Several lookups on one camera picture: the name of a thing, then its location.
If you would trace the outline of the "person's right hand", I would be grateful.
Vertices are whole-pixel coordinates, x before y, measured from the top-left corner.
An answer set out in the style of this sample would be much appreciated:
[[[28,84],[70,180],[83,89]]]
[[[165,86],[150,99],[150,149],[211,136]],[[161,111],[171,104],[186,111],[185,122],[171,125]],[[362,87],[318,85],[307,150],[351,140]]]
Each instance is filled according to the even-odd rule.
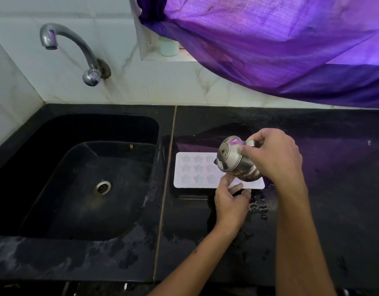
[[[294,139],[280,129],[264,128],[248,140],[260,142],[263,150],[261,163],[255,163],[260,173],[269,178],[281,192],[306,191],[302,171],[302,155]]]

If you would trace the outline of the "person's left forearm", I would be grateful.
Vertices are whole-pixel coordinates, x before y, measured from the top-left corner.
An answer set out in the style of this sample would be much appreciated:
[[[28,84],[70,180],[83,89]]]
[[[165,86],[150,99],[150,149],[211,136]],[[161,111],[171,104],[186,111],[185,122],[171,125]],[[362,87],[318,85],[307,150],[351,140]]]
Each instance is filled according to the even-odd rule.
[[[147,296],[199,296],[239,227],[218,223],[196,249]]]

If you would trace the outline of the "steel sink drain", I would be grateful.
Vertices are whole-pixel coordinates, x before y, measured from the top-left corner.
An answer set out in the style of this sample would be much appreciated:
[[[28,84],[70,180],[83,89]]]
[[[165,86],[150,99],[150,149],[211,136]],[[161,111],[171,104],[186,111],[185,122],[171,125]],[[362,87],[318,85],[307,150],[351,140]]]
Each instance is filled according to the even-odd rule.
[[[93,188],[93,194],[97,197],[102,197],[111,190],[109,181],[101,181]]]

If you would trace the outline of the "white star ice mould tray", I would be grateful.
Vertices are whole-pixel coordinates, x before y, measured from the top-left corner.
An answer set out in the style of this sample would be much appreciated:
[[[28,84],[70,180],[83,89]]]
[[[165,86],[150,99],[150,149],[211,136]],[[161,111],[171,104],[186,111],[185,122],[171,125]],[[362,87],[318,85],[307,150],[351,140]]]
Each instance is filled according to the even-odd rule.
[[[217,153],[211,152],[178,152],[174,168],[174,187],[216,189],[225,175],[214,164],[216,157]]]

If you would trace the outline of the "person's left hand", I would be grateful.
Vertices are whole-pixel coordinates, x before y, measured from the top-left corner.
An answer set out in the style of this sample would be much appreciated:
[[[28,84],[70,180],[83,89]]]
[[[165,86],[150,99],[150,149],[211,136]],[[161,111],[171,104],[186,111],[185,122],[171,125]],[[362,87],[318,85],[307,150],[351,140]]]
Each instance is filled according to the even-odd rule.
[[[248,213],[251,190],[242,189],[234,195],[228,191],[235,176],[226,173],[220,180],[214,197],[216,207],[216,227],[224,232],[236,235]]]

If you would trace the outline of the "purple curtain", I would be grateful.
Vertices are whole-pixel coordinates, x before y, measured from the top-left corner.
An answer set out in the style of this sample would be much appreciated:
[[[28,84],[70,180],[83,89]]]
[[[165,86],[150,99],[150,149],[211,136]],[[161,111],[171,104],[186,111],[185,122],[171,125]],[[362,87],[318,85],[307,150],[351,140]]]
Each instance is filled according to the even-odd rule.
[[[203,67],[287,99],[379,109],[379,0],[136,0]]]

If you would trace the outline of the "steel cup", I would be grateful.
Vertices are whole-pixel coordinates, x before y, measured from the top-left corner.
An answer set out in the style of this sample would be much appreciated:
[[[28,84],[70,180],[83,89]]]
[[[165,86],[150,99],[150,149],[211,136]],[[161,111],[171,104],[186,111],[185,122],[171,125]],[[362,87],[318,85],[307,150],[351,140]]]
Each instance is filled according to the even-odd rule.
[[[220,171],[234,174],[241,181],[255,182],[262,175],[251,159],[239,153],[238,149],[245,145],[253,148],[261,146],[254,140],[243,141],[235,135],[227,137],[218,148],[214,164]]]

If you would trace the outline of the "black sink basin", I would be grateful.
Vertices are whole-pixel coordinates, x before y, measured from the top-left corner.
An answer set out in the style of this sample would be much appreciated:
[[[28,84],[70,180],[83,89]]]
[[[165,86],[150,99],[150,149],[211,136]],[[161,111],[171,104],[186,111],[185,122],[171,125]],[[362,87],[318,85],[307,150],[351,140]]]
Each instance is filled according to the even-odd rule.
[[[104,241],[129,233],[149,191],[158,134],[145,116],[46,122],[0,168],[0,236]],[[101,181],[111,190],[97,197]]]

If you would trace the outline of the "white plastic jar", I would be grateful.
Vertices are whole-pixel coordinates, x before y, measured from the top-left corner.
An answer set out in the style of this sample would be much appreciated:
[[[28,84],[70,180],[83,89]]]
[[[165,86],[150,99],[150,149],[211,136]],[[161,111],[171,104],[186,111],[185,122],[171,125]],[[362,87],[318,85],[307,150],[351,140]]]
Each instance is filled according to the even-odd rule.
[[[163,36],[159,36],[158,43],[160,54],[162,56],[173,57],[179,54],[180,44],[178,41]]]

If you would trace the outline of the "person's right forearm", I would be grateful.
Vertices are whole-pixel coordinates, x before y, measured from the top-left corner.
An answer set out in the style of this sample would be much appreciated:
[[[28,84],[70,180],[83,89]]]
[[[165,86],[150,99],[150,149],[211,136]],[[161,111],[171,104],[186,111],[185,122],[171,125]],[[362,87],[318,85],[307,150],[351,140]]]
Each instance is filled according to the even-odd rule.
[[[304,181],[275,182],[276,296],[337,296]]]

